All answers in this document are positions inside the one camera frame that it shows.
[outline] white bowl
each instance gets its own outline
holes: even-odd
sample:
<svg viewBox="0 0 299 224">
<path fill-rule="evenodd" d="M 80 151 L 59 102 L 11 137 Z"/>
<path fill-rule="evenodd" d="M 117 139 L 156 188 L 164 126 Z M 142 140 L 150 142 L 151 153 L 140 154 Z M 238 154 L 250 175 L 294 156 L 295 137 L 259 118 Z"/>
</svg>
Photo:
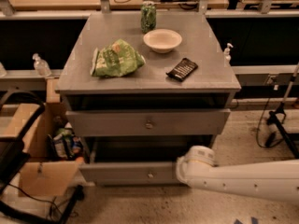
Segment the white bowl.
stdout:
<svg viewBox="0 0 299 224">
<path fill-rule="evenodd" d="M 167 53 L 176 48 L 182 41 L 180 34 L 172 30 L 156 29 L 146 33 L 143 41 L 158 53 Z"/>
</svg>

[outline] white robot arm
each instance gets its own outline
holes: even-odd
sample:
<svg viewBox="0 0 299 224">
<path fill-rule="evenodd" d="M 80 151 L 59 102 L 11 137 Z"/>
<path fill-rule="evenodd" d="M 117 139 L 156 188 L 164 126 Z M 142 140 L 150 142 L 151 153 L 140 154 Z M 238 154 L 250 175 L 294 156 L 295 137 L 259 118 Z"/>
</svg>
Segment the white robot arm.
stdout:
<svg viewBox="0 0 299 224">
<path fill-rule="evenodd" d="M 178 158 L 178 180 L 195 189 L 299 204 L 299 160 L 215 167 L 214 158 L 208 147 L 191 147 Z"/>
</svg>

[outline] concrete floor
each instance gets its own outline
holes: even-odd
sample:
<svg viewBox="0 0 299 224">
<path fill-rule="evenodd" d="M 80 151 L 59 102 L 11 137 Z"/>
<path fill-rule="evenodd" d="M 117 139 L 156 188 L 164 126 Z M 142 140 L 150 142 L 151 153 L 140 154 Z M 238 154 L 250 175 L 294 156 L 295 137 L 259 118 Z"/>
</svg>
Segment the concrete floor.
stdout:
<svg viewBox="0 0 299 224">
<path fill-rule="evenodd" d="M 258 121 L 263 106 L 241 105 L 233 112 L 213 146 L 218 165 L 234 165 L 264 161 L 290 160 L 293 156 L 281 143 L 271 149 L 260 148 L 256 142 Z M 299 111 L 287 109 L 285 127 L 299 132 Z M 264 124 L 260 140 L 269 134 Z M 80 174 L 73 185 L 82 183 Z M 299 223 L 299 206 L 262 199 L 217 193 L 184 186 L 159 187 L 84 187 L 85 199 L 78 202 L 76 213 L 69 224 L 296 224 Z M 17 191 L 7 188 L 2 200 L 23 211 L 45 216 L 48 205 L 17 197 Z M 3 217 L 1 224 L 20 223 Z"/>
</svg>

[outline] black chair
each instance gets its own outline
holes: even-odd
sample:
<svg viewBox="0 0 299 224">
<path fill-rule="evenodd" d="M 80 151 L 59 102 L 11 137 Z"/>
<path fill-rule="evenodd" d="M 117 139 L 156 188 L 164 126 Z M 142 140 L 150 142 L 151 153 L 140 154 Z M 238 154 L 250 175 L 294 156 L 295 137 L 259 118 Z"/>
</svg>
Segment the black chair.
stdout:
<svg viewBox="0 0 299 224">
<path fill-rule="evenodd" d="M 29 160 L 30 155 L 24 153 L 23 137 L 35 120 L 45 111 L 43 102 L 30 91 L 11 90 L 4 94 L 0 100 L 0 110 L 8 101 L 12 103 L 38 104 L 36 112 L 28 119 L 17 137 L 0 137 L 0 195 L 4 189 L 19 172 L 23 165 Z M 32 214 L 16 210 L 0 201 L 0 212 L 29 224 L 64 224 L 68 220 L 77 200 L 83 199 L 83 187 L 78 185 L 68 201 L 65 210 L 58 221 L 49 220 Z"/>
</svg>

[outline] gray tabletop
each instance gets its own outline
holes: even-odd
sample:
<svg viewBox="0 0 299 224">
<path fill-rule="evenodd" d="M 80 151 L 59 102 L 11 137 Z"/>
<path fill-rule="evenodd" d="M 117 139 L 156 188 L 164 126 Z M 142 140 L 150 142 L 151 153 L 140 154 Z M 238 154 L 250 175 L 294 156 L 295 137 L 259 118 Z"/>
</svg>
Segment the gray tabletop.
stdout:
<svg viewBox="0 0 299 224">
<path fill-rule="evenodd" d="M 158 54 L 143 42 L 139 11 L 92 14 L 60 75 L 56 91 L 61 94 L 97 94 L 228 92 L 240 89 L 205 16 L 196 12 L 158 11 L 156 28 L 180 33 L 182 43 L 169 53 Z M 92 77 L 90 68 L 94 49 L 102 49 L 120 38 L 143 55 L 146 64 L 127 77 Z M 184 57 L 197 63 L 199 68 L 180 83 L 165 73 Z"/>
</svg>

